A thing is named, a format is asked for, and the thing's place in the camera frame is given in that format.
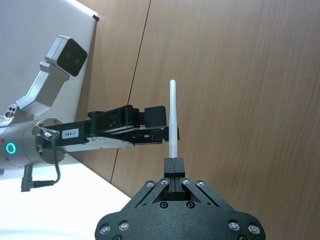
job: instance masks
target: white rod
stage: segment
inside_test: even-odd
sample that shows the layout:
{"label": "white rod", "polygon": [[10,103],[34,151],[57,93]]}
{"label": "white rod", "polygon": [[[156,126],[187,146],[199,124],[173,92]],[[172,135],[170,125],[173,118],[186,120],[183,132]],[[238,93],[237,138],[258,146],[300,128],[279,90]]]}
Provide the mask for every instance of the white rod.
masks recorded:
{"label": "white rod", "polygon": [[176,81],[170,80],[169,158],[178,157]]}

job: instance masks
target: screw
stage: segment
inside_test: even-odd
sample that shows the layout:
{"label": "screw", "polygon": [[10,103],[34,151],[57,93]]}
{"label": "screw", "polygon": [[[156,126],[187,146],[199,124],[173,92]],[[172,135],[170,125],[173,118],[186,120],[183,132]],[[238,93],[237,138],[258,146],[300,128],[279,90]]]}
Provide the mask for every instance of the screw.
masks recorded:
{"label": "screw", "polygon": [[146,186],[149,187],[149,188],[153,187],[154,185],[155,185],[155,183],[153,181],[148,181],[146,183]]}
{"label": "screw", "polygon": [[103,226],[102,228],[100,228],[100,233],[101,234],[107,234],[110,232],[110,227],[107,225],[107,226]]}
{"label": "screw", "polygon": [[168,182],[168,180],[167,179],[162,179],[161,180],[161,184],[162,185],[166,185],[166,184],[168,184],[169,182]]}
{"label": "screw", "polygon": [[199,181],[196,182],[196,185],[199,186],[199,187],[201,187],[201,186],[205,185],[205,182],[199,180]]}
{"label": "screw", "polygon": [[189,209],[193,209],[195,207],[195,204],[192,202],[192,201],[188,201],[186,203],[186,206],[189,208]]}
{"label": "screw", "polygon": [[240,230],[240,225],[235,221],[230,221],[229,228],[233,231],[238,231],[238,230]]}
{"label": "screw", "polygon": [[250,225],[248,226],[248,229],[249,229],[249,231],[250,231],[251,233],[253,233],[253,234],[259,234],[259,233],[260,233],[260,228],[259,228],[257,225],[255,225],[255,224],[250,224]]}
{"label": "screw", "polygon": [[166,209],[167,207],[168,207],[168,203],[166,202],[166,201],[162,201],[161,203],[160,203],[160,208],[162,208],[162,209]]}
{"label": "screw", "polygon": [[121,223],[119,225],[120,231],[126,231],[126,230],[128,230],[128,228],[129,228],[129,223],[127,223],[127,222]]}
{"label": "screw", "polygon": [[190,183],[190,180],[187,179],[187,178],[185,178],[185,179],[182,180],[182,183],[183,183],[183,184],[189,184],[189,183]]}

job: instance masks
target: cable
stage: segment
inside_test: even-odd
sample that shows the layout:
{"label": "cable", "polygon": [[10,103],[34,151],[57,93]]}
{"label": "cable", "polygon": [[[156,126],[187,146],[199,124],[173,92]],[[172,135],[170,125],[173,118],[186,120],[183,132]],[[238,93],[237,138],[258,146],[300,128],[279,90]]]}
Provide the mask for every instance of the cable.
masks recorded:
{"label": "cable", "polygon": [[51,148],[53,152],[53,163],[56,171],[56,180],[53,181],[53,184],[56,184],[60,180],[61,173],[60,173],[59,164],[58,164],[56,141],[53,136],[50,137],[50,142],[51,142]]}

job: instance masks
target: green led ring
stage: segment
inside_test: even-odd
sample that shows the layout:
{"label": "green led ring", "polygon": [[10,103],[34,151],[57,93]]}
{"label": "green led ring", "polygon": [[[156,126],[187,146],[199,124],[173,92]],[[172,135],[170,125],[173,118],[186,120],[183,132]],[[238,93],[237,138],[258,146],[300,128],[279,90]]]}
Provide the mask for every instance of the green led ring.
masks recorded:
{"label": "green led ring", "polygon": [[16,145],[13,142],[9,142],[6,147],[5,150],[7,151],[8,154],[15,154],[16,153]]}

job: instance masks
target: wood panel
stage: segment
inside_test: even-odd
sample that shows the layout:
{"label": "wood panel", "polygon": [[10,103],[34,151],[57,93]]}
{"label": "wood panel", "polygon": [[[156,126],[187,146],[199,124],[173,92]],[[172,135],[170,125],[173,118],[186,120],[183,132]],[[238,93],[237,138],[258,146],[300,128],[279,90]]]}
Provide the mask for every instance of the wood panel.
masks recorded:
{"label": "wood panel", "polygon": [[[98,13],[95,41],[82,86],[77,120],[87,112],[124,106],[136,67],[149,0],[81,0]],[[116,149],[72,155],[107,181],[111,180]]]}
{"label": "wood panel", "polygon": [[[152,0],[129,103],[169,106],[179,156],[267,239],[318,239],[320,2]],[[112,184],[163,177],[168,144],[119,150]]]}

